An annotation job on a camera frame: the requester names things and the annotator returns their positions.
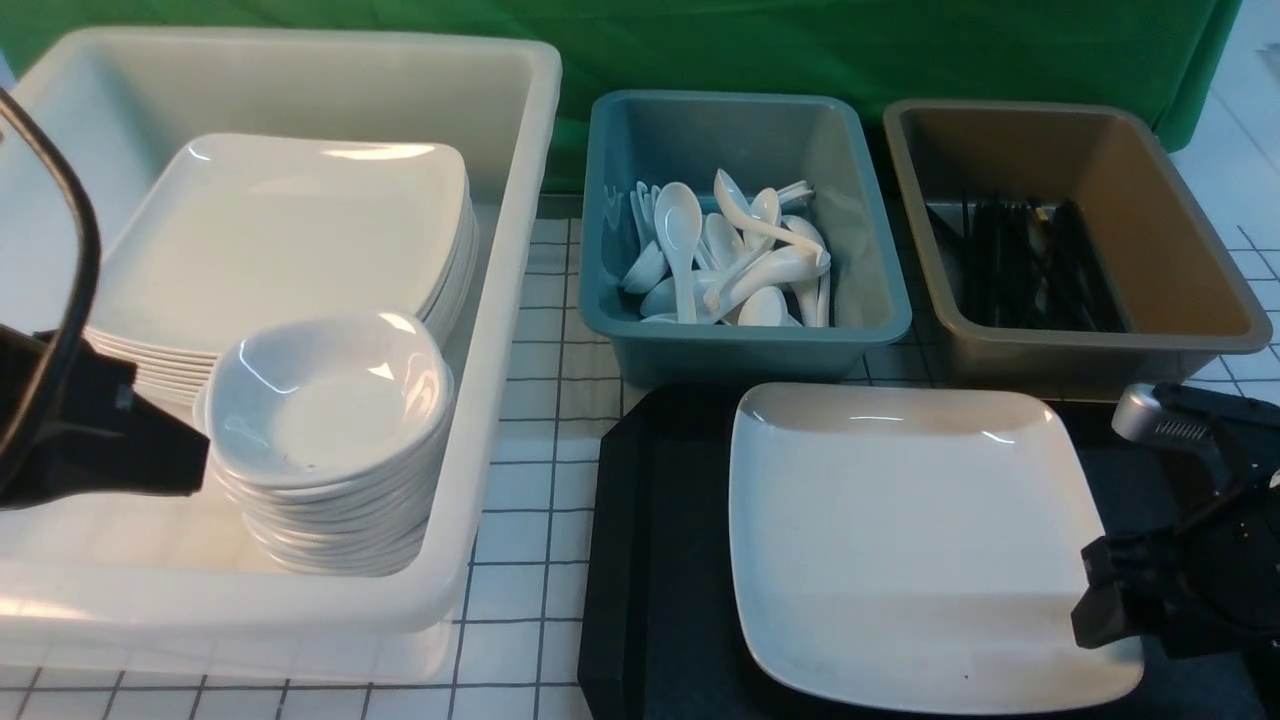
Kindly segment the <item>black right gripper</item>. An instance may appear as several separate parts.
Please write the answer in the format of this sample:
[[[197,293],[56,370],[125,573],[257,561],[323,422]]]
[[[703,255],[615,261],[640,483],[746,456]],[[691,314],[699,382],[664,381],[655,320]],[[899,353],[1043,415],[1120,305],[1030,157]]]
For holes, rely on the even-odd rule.
[[[1078,647],[1153,637],[1170,659],[1277,648],[1277,488],[1248,482],[1175,525],[1082,550]]]

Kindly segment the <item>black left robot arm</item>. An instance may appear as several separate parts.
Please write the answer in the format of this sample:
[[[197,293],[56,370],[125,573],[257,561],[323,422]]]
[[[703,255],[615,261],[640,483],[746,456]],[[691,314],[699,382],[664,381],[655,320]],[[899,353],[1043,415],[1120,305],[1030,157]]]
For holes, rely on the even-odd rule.
[[[143,398],[137,366],[82,340],[44,413],[19,411],[52,332],[3,328],[3,429],[20,419],[33,434],[15,468],[3,471],[3,509],[20,510],[77,495],[189,497],[204,487],[209,439]]]

